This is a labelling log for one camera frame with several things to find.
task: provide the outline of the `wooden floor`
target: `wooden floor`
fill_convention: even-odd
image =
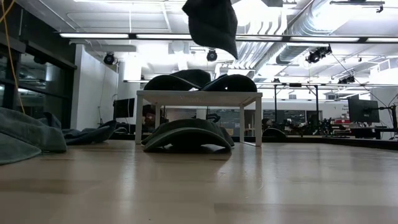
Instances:
[[[398,153],[237,144],[146,154],[131,141],[0,167],[4,224],[398,223]]]

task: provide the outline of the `gray blanket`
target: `gray blanket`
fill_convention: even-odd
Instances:
[[[61,129],[18,111],[0,108],[0,165],[34,157],[41,152],[65,152]]]

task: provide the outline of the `computer monitor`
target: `computer monitor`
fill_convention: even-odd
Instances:
[[[349,120],[351,122],[379,123],[377,101],[348,99]]]
[[[113,118],[132,118],[134,114],[134,98],[115,100],[113,102]]]

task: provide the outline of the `table leg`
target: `table leg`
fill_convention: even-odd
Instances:
[[[374,130],[374,132],[375,132],[375,134],[376,134],[376,139],[377,140],[381,140],[381,132],[380,132],[380,130]]]
[[[155,128],[160,125],[160,105],[156,104],[156,112],[155,112]]]
[[[256,98],[256,117],[255,117],[255,132],[256,132],[256,146],[259,147],[262,144],[262,127],[261,127],[261,97]]]
[[[136,144],[141,144],[142,135],[142,104],[141,95],[137,95],[137,117],[136,117]]]
[[[244,142],[244,106],[240,107],[239,142]]]

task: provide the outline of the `curved foam cushion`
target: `curved foam cushion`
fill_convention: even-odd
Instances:
[[[210,82],[210,74],[200,69],[188,69],[151,79],[144,90],[188,91],[200,89]]]
[[[257,86],[251,78],[244,75],[223,75],[206,84],[201,91],[257,92]]]
[[[262,137],[274,137],[274,138],[286,138],[286,134],[276,128],[267,128],[263,133]]]
[[[142,141],[144,151],[169,144],[178,147],[198,147],[214,144],[231,149],[233,141],[215,123],[203,119],[181,119],[160,125]]]

